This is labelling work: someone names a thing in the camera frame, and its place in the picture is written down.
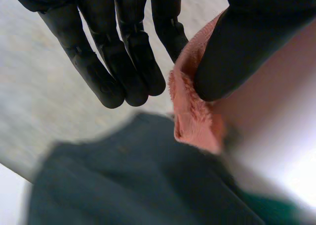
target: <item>gray floor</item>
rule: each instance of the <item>gray floor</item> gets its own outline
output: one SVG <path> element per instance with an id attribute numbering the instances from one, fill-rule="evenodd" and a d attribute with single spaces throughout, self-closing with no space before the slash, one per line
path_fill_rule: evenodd
<path id="1" fill-rule="evenodd" d="M 227 6 L 227 0 L 182 0 L 179 19 L 188 38 Z M 167 78 L 173 64 L 155 34 L 149 1 L 144 23 Z M 170 112 L 168 92 L 140 109 Z M 103 135 L 135 110 L 104 108 L 39 16 L 17 0 L 0 0 L 0 163 L 29 179 L 52 142 Z"/>

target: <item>pink towel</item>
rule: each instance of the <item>pink towel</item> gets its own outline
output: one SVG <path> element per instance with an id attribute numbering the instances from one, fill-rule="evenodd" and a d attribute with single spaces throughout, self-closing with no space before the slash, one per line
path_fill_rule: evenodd
<path id="1" fill-rule="evenodd" d="M 219 16 L 189 41 L 169 77 L 176 140 L 213 154 L 221 152 L 226 133 L 224 123 L 220 115 L 213 114 L 212 104 L 199 98 L 193 87 L 193 79 Z"/>

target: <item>black finger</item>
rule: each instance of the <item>black finger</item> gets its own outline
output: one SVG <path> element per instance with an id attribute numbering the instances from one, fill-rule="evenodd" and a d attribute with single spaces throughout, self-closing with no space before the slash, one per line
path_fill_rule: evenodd
<path id="1" fill-rule="evenodd" d="M 123 90 L 92 51 L 77 6 L 65 5 L 39 15 L 102 104 L 108 108 L 119 107 L 124 102 Z"/>
<path id="2" fill-rule="evenodd" d="M 181 0 L 151 0 L 156 33 L 173 62 L 188 43 L 183 25 L 178 22 Z"/>
<path id="3" fill-rule="evenodd" d="M 143 19 L 146 0 L 115 0 L 121 35 L 138 73 L 149 90 L 149 95 L 160 95 L 166 87 L 144 31 Z"/>
<path id="4" fill-rule="evenodd" d="M 114 0 L 82 0 L 79 7 L 102 58 L 125 90 L 126 102 L 131 106 L 143 105 L 148 90 L 119 39 Z"/>
<path id="5" fill-rule="evenodd" d="M 195 75 L 195 90 L 206 101 L 225 97 L 316 15 L 261 16 L 229 7 L 219 18 Z"/>

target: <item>green fabric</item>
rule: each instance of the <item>green fabric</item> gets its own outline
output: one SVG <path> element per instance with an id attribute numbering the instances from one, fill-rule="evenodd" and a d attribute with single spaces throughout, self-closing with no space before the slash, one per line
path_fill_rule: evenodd
<path id="1" fill-rule="evenodd" d="M 261 195 L 243 193 L 245 203 L 268 225 L 299 225 L 294 218 L 296 207 Z"/>

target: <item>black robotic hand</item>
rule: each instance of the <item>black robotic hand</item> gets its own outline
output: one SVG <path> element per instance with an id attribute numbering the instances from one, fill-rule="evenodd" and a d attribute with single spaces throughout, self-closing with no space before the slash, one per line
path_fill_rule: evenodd
<path id="1" fill-rule="evenodd" d="M 131 106 L 144 104 L 149 95 L 165 89 L 144 31 L 146 0 L 19 0 L 41 18 L 60 42 L 71 62 L 108 108 L 124 100 Z M 188 42 L 177 17 L 181 0 L 151 0 L 156 33 L 175 61 Z M 111 74 L 97 58 L 82 29 L 82 12 L 96 46 Z M 123 41 L 117 32 L 116 12 Z"/>
<path id="2" fill-rule="evenodd" d="M 236 90 L 297 31 L 316 18 L 316 0 L 228 0 L 195 75 L 214 101 Z"/>

